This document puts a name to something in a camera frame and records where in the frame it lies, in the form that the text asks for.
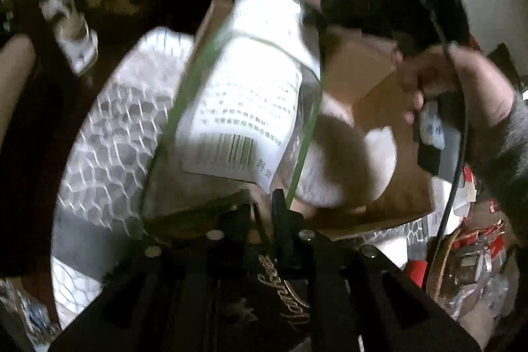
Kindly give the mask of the person's right hand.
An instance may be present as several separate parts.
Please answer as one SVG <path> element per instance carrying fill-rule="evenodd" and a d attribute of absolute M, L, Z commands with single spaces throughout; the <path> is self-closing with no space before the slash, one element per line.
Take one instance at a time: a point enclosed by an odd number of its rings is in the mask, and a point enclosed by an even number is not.
<path fill-rule="evenodd" d="M 427 101 L 460 92 L 476 130 L 497 126 L 511 113 L 515 92 L 507 77 L 483 54 L 451 44 L 404 56 L 393 52 L 396 80 L 408 99 L 405 121 L 412 125 Z"/>

